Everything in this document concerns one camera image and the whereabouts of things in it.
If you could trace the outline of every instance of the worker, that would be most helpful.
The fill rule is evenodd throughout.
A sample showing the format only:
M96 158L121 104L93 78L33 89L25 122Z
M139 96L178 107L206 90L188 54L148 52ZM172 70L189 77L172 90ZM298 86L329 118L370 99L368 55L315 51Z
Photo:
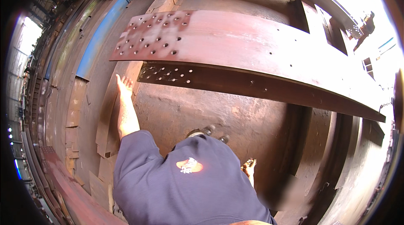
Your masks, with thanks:
M121 145L113 196L129 224L276 225L254 189L256 160L240 170L227 138L219 141L209 131L193 131L162 157L150 132L140 130L133 81L116 78Z
M373 23L373 18L375 16L375 13L371 11L370 15L366 15L365 19L363 21L363 25L360 27L360 29L363 32L363 35L359 37L356 46L353 48L354 51L358 49L358 47L362 44L362 42L368 37L373 31L375 30L375 24Z

